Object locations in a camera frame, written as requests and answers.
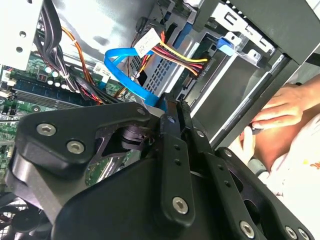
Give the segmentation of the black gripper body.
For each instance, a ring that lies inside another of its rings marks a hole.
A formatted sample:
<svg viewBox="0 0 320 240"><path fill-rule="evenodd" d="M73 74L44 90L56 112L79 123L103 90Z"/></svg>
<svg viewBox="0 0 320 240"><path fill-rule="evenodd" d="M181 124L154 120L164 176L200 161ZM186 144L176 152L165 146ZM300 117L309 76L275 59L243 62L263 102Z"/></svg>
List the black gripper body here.
<svg viewBox="0 0 320 240"><path fill-rule="evenodd" d="M55 213L53 240L183 240L196 217L191 171L180 159L171 177L156 159L138 161L70 198Z"/></svg>

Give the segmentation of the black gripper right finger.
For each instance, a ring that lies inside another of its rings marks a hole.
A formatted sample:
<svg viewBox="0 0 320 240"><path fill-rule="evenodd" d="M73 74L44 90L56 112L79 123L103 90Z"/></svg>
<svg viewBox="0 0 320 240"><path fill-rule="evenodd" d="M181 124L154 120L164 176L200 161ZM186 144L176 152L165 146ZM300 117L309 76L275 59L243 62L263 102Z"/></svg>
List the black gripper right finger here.
<svg viewBox="0 0 320 240"><path fill-rule="evenodd" d="M187 143L195 204L184 240L311 240L311 232L228 148L212 150L194 128L187 103L177 105Z"/></svg>

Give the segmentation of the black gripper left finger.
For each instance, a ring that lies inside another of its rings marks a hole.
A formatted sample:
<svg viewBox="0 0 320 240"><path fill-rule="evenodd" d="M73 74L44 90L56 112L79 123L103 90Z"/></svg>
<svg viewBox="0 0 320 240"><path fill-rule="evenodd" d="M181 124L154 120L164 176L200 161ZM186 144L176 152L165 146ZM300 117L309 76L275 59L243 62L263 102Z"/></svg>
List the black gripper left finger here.
<svg viewBox="0 0 320 240"><path fill-rule="evenodd" d="M18 125L14 175L26 184L47 216L90 188L84 181L86 170L104 157L139 150L139 161L157 160L164 165L168 180L173 159L190 170L188 147L181 138L179 103L164 94L156 104L164 110L160 116L135 102L28 115Z"/></svg>

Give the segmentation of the person's right hand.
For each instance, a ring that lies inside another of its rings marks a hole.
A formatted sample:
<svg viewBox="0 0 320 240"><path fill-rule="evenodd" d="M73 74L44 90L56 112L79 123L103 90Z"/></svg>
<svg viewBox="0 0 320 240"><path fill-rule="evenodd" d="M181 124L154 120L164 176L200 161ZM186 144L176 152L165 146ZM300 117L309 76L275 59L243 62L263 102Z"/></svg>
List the person's right hand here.
<svg viewBox="0 0 320 240"><path fill-rule="evenodd" d="M256 129L292 126L301 121L303 112L313 106L309 86L287 84L267 102L252 120Z"/></svg>

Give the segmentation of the person's left hand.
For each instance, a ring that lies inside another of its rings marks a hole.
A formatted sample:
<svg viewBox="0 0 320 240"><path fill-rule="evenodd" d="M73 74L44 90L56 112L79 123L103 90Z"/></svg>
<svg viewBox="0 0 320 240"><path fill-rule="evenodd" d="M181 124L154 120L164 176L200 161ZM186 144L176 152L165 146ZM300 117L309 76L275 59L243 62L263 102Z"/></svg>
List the person's left hand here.
<svg viewBox="0 0 320 240"><path fill-rule="evenodd" d="M247 165L255 153L256 136L249 126L229 145L229 149Z"/></svg>

